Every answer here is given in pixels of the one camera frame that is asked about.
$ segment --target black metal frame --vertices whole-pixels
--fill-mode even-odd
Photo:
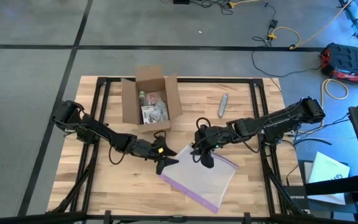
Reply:
[[[108,78],[108,77],[99,77],[96,82],[96,88],[94,91],[92,108],[90,115],[92,117],[96,114],[96,109],[98,107],[98,98],[101,93],[101,88],[104,85],[104,93],[103,99],[101,102],[101,111],[99,114],[99,121],[104,121],[104,115],[106,112],[109,89],[112,82],[120,82],[121,78]],[[263,80],[260,78],[179,78],[178,82],[199,82],[199,83],[244,83],[249,84],[252,107],[254,109],[254,116],[259,117],[259,108],[256,97],[255,88],[259,88],[260,98],[262,101],[262,109],[263,114],[268,114],[265,90]],[[93,176],[96,167],[96,160],[98,157],[99,151],[99,140],[93,147],[93,151],[91,154],[91,159],[89,163],[86,165],[86,157],[88,154],[89,144],[84,144],[80,164],[78,166],[78,173],[76,177],[76,184],[73,186],[70,193],[67,197],[62,201],[59,207],[52,210],[51,212],[47,212],[43,215],[30,215],[30,216],[22,216],[22,217],[10,217],[10,218],[0,218],[0,223],[68,223],[68,222],[77,222],[82,221],[85,223],[87,220],[104,220],[105,224],[110,224],[114,220],[122,221],[123,223],[130,223],[136,221],[168,221],[173,223],[183,223],[187,221],[223,221],[223,222],[242,222],[243,224],[248,224],[251,222],[274,222],[274,223],[356,223],[356,222],[343,222],[339,220],[332,219],[321,219],[314,218],[309,215],[296,213],[293,210],[291,211],[291,215],[287,212],[291,210],[291,199],[287,194],[286,190],[283,188],[280,180],[280,171],[278,168],[277,155],[275,153],[276,146],[269,146],[270,153],[272,157],[272,165],[273,169],[270,168],[269,163],[266,157],[265,148],[267,145],[263,142],[263,135],[258,136],[259,139],[259,147],[260,147],[260,158],[262,163],[262,170],[264,175],[265,189],[267,194],[267,203],[270,217],[262,217],[262,218],[251,218],[249,213],[244,213],[243,217],[189,217],[189,216],[138,216],[138,215],[111,215],[111,211],[106,210],[104,215],[87,215],[88,205],[91,196],[91,188],[93,183]],[[85,182],[85,194],[84,200],[82,204],[82,208],[80,212],[76,212],[76,206],[78,203],[79,189]],[[273,182],[274,186],[276,186],[278,190],[279,203],[281,214],[275,213],[274,201],[273,201],[273,193],[272,186],[270,185],[270,181]],[[70,212],[65,212],[68,205],[71,204]]]

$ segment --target open cardboard box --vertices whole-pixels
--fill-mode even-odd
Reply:
[[[146,65],[136,67],[135,82],[121,79],[122,88],[122,122],[138,124],[139,132],[158,131],[171,128],[170,120],[182,115],[176,76],[163,77],[162,67]],[[139,91],[146,93],[158,91],[162,101],[167,105],[168,121],[142,124]]]

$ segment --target box flap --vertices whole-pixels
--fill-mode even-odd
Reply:
[[[122,122],[140,124],[139,92],[136,82],[121,79]]]
[[[165,78],[165,91],[167,92],[168,114],[173,119],[182,115],[180,97],[178,91],[178,80],[176,76]]]
[[[137,127],[138,132],[144,133],[147,131],[159,131],[159,130],[166,130],[171,128],[170,121],[162,121],[158,123],[151,123],[151,124],[140,124]]]
[[[135,68],[135,79],[137,82],[163,78],[161,65],[143,65]]]

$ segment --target gray floor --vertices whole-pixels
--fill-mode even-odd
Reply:
[[[285,0],[272,5],[279,25],[294,28],[303,38],[338,11],[336,1]],[[73,44],[85,6],[85,0],[0,1],[0,44]],[[239,5],[232,16],[222,16],[218,7],[173,6],[158,0],[94,0],[81,44],[255,46],[259,44],[251,37],[265,36],[272,13],[260,2]],[[305,46],[324,47],[331,42],[358,46],[353,32],[350,21],[341,14]],[[274,46],[296,42],[290,32],[276,34],[279,38]],[[0,49],[0,217],[17,215],[69,54],[69,50]],[[277,75],[319,65],[318,53],[313,52],[256,52],[255,61]],[[132,75],[136,65],[147,64],[163,65],[165,74],[264,77],[252,66],[250,52],[79,50],[63,99],[75,97],[82,75]],[[281,78],[285,104],[303,96],[320,98],[324,79],[317,71]],[[327,123],[341,118],[347,107],[358,105],[358,86],[347,86],[347,99],[326,97]],[[335,95],[344,93],[336,84],[330,84],[330,90]],[[314,136],[332,139],[334,145],[302,143],[299,159],[313,159],[321,151],[349,163],[351,174],[358,174],[358,144],[349,123]],[[29,214],[46,209],[62,144],[62,132],[54,129]]]

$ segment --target white paper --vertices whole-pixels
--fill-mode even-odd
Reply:
[[[310,176],[306,180],[307,183],[320,182],[325,180],[334,180],[347,178],[349,176],[350,167],[320,153],[316,153]],[[320,200],[323,202],[336,203],[345,205],[345,197],[343,193],[329,195],[309,195],[309,199]]]

